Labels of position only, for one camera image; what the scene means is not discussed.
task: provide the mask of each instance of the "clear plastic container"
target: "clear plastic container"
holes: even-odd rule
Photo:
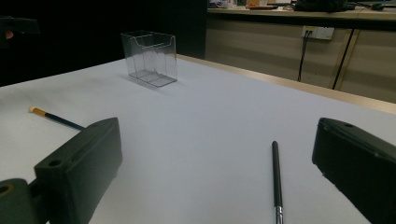
[[[122,33],[121,40],[130,77],[156,87],[177,81],[174,35],[141,30]]]

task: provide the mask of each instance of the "pen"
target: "pen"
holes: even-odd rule
[[[274,207],[276,215],[276,224],[283,224],[282,211],[282,189],[280,186],[280,168],[279,168],[279,153],[277,149],[277,141],[272,144],[273,149],[273,172],[274,172]]]

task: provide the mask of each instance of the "silver ferrule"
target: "silver ferrule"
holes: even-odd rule
[[[275,217],[276,217],[275,224],[283,224],[283,212],[281,206],[275,207]]]

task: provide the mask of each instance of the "black bag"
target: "black bag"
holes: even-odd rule
[[[337,12],[347,10],[347,0],[297,0],[294,11]]]

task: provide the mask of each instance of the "electrical outlet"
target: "electrical outlet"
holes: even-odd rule
[[[333,27],[318,27],[316,39],[332,39],[332,33],[334,32]]]
[[[317,36],[317,26],[304,26],[303,32],[301,33],[301,37],[305,37],[306,31],[312,31],[312,33],[308,36],[308,38],[315,38]]]

